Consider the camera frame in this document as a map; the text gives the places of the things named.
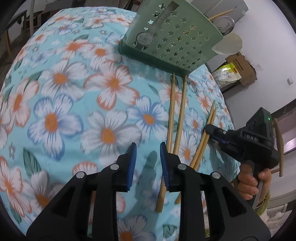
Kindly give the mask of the right hand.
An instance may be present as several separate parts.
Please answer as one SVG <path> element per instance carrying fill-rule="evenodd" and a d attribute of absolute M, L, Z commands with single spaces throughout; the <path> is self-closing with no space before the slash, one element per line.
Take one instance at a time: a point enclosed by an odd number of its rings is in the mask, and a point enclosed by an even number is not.
<path fill-rule="evenodd" d="M 248 164 L 240 165 L 240 173 L 238 175 L 239 183 L 237 185 L 237 191 L 245 200 L 251 200 L 255 195 L 259 193 L 257 188 L 258 181 L 251 174 L 252 168 Z M 272 181 L 272 174 L 269 168 L 264 169 L 258 174 L 260 181 L 263 181 L 263 187 L 261 190 L 258 204 L 265 199 Z"/>

